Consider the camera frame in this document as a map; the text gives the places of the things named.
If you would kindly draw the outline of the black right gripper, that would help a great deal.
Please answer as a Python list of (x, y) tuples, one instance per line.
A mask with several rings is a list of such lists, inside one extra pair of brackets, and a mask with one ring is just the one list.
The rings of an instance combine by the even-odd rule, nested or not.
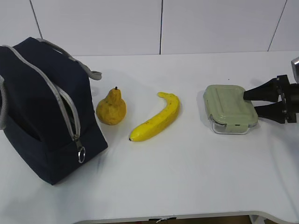
[(291, 84), (287, 75), (280, 75), (254, 89), (245, 91), (244, 100), (276, 102), (255, 106), (258, 117), (280, 124), (297, 122), (299, 113), (299, 84)]

